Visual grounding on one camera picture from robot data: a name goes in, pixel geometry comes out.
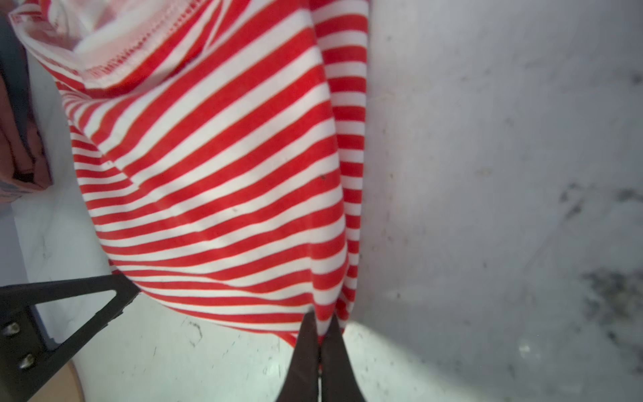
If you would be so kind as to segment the folded red graphic tank top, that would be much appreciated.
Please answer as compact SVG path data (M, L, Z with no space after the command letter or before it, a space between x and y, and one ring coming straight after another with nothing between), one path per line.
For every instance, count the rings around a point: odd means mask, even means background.
M1 203L11 204L52 185L33 115L28 71L1 68Z

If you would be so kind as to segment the red white striped tank top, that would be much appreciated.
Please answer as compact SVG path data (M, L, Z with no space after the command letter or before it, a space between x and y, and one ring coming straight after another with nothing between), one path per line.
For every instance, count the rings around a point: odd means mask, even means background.
M23 1L110 262L195 318L296 343L358 282L367 1Z

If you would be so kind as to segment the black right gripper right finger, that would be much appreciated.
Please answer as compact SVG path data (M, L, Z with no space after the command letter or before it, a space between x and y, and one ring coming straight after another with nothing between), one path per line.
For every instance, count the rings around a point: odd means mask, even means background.
M334 316L320 346L321 400L365 402L343 340L338 317Z

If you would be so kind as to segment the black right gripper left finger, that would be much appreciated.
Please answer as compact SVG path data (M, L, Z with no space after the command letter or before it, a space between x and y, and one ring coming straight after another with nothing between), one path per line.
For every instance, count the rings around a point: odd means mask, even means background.
M318 400L319 338L314 313L304 316L289 370L277 402Z

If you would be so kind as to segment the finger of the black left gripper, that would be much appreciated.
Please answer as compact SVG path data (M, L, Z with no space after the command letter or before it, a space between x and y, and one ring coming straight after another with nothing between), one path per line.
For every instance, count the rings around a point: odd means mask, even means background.
M139 292L122 274L3 286L1 400L30 400Z

